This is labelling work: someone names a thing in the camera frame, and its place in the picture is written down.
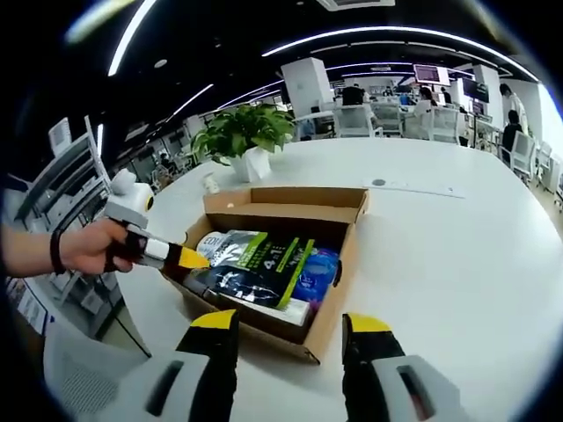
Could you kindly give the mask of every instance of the air vent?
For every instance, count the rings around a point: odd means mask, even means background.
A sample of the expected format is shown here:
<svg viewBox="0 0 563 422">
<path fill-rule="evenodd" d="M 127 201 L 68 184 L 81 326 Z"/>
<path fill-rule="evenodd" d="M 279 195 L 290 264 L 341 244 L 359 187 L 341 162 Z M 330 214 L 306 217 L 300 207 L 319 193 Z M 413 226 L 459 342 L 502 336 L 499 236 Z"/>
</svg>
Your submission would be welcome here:
<svg viewBox="0 0 563 422">
<path fill-rule="evenodd" d="M 328 11 L 344 11 L 360 7 L 394 6 L 396 0 L 317 0 Z"/>
</svg>

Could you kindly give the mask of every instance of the blue package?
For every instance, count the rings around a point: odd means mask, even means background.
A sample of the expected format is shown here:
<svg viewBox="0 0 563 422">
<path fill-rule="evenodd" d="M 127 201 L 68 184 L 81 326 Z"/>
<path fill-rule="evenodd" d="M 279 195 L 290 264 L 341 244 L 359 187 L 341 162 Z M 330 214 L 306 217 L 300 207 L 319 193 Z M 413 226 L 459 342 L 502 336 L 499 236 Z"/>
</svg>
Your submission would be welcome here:
<svg viewBox="0 0 563 422">
<path fill-rule="evenodd" d="M 338 270 L 338 253 L 329 249 L 313 248 L 299 274 L 292 296 L 309 302 L 316 308 L 325 297 Z"/>
</svg>

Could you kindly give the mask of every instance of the white plant pot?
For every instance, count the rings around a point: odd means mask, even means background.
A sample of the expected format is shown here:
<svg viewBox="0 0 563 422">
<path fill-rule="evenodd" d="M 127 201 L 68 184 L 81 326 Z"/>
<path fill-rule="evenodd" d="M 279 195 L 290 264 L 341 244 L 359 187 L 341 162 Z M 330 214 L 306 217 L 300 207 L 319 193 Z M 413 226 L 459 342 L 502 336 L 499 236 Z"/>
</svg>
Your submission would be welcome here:
<svg viewBox="0 0 563 422">
<path fill-rule="evenodd" d="M 257 182 L 272 172 L 269 154 L 262 148 L 254 147 L 229 161 L 241 182 Z"/>
</svg>

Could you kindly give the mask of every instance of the human hand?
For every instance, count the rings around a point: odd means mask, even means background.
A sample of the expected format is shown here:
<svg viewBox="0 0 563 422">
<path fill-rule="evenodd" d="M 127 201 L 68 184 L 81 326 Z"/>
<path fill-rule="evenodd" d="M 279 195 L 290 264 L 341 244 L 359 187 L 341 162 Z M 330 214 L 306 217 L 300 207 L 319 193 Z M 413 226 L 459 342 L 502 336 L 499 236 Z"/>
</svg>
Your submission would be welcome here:
<svg viewBox="0 0 563 422">
<path fill-rule="evenodd" d="M 85 274 L 102 274 L 106 267 L 106 249 L 113 242 L 125 243 L 127 231 L 112 220 L 98 220 L 78 231 L 61 235 L 62 265 Z M 133 268 L 126 259 L 113 257 L 113 264 L 123 273 Z"/>
</svg>

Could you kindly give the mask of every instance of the black ceiling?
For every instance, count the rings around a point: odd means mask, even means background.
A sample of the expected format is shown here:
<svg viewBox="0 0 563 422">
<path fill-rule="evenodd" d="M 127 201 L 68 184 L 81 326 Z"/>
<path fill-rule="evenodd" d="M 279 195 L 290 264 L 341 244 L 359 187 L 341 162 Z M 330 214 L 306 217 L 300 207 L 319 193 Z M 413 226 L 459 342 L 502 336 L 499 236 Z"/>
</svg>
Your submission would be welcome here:
<svg viewBox="0 0 563 422">
<path fill-rule="evenodd" d="M 60 6 L 57 27 L 48 35 L 64 33 L 89 2 L 73 9 Z M 49 44 L 34 58 L 32 89 L 27 87 L 26 124 L 19 127 L 21 145 L 34 148 L 36 161 L 50 159 L 46 133 L 61 117 L 88 113 L 107 127 L 104 159 L 111 162 L 120 150 L 127 128 L 139 121 L 157 122 L 174 112 L 208 84 L 214 87 L 187 106 L 175 120 L 217 108 L 245 92 L 279 79 L 281 65 L 315 56 L 326 67 L 358 62 L 418 62 L 456 67 L 479 62 L 456 51 L 412 44 L 364 44 L 366 41 L 406 41 L 449 47 L 501 65 L 516 77 L 518 69 L 494 55 L 433 35 L 416 33 L 353 33 L 314 40 L 276 55 L 269 49 L 318 33 L 359 26 L 402 25 L 463 36 L 505 55 L 519 53 L 498 26 L 490 29 L 475 7 L 464 0 L 397 0 L 395 7 L 330 12 L 315 0 L 157 0 L 128 46 L 117 75 L 107 77 L 113 53 L 141 2 L 134 2 L 97 29 L 84 42 L 65 47 Z M 346 47 L 311 51 L 346 44 Z M 166 59 L 161 69 L 154 64 Z M 364 68 L 329 71 L 334 80 Z"/>
</svg>

